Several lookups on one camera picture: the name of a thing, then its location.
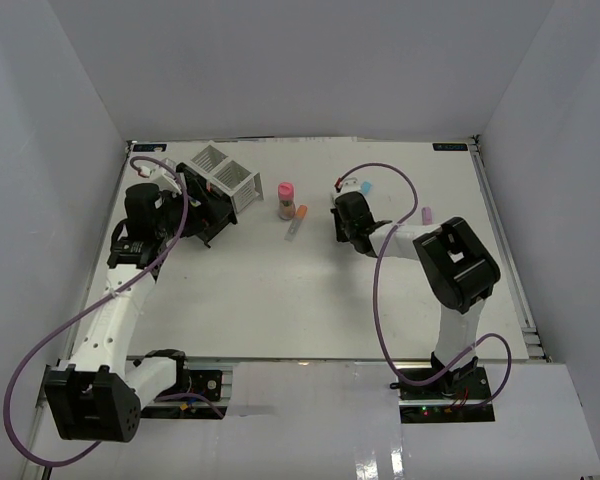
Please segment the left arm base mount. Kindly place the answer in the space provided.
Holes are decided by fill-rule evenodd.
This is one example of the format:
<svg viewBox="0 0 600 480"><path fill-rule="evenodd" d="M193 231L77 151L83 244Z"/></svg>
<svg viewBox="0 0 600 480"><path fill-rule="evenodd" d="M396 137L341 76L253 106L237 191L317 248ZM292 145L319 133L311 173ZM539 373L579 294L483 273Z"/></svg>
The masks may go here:
<svg viewBox="0 0 600 480"><path fill-rule="evenodd" d="M142 410L142 419L220 420L227 412L232 389L230 370L203 368L190 371L186 392L179 397L154 402Z"/></svg>

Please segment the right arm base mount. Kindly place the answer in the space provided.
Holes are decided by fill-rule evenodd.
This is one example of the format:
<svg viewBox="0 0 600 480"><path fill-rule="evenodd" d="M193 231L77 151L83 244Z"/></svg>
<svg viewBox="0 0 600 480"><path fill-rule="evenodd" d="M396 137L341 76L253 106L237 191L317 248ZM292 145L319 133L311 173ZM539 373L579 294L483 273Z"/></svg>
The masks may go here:
<svg viewBox="0 0 600 480"><path fill-rule="evenodd" d="M398 393L400 420L403 425L452 423L491 423L495 412L491 404L478 404L491 396L483 367L477 367L450 390L437 384L415 387L395 381L389 385Z"/></svg>

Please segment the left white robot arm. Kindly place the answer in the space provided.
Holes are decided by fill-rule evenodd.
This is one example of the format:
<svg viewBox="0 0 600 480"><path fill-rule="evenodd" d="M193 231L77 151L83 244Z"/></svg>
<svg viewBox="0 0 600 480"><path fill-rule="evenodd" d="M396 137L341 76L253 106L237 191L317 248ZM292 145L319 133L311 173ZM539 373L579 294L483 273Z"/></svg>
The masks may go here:
<svg viewBox="0 0 600 480"><path fill-rule="evenodd" d="M44 382L64 440L128 442L147 405L161 396L182 398L191 388L184 352L153 350L129 368L128 350L169 242L203 237L216 219L218 200L183 163L133 167L146 180L125 191L126 216L111 235L105 302L67 366Z"/></svg>

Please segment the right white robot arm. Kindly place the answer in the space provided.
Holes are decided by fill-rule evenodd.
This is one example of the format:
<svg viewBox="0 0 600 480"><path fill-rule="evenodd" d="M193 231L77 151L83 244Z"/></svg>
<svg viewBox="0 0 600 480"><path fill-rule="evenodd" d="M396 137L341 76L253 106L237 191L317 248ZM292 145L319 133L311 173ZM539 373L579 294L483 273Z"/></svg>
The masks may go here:
<svg viewBox="0 0 600 480"><path fill-rule="evenodd" d="M376 260L372 312L381 352L404 386L433 390L452 399L468 385L483 342L477 327L486 301L501 279L496 261L466 220L453 217L441 224L409 225L374 219L365 196L357 191L332 198L336 240ZM440 304L439 333L431 354L431 376L416 380L399 371L391 359L381 328L379 281L381 262L399 258L420 263Z"/></svg>

